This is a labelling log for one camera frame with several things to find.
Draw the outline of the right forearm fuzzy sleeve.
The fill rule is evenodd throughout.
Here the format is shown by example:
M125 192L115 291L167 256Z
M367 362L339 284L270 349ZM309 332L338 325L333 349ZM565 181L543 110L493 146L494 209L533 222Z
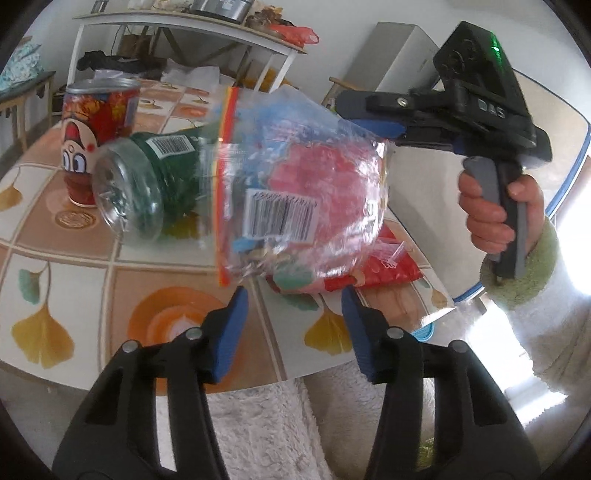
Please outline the right forearm fuzzy sleeve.
M480 280L503 309L534 374L554 391L590 396L590 298L568 277L554 226L546 222L519 279L498 280L485 259Z

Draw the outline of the right hand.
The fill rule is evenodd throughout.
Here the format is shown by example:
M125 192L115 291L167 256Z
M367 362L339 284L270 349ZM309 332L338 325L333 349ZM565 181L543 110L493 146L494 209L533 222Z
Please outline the right hand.
M459 206L468 215L466 225L474 246L491 255L506 251L516 237L505 223L506 210L485 200L480 184L467 171L460 175L458 186ZM539 242L545 224L543 192L532 176L522 175L508 186L508 195L526 206L529 253Z

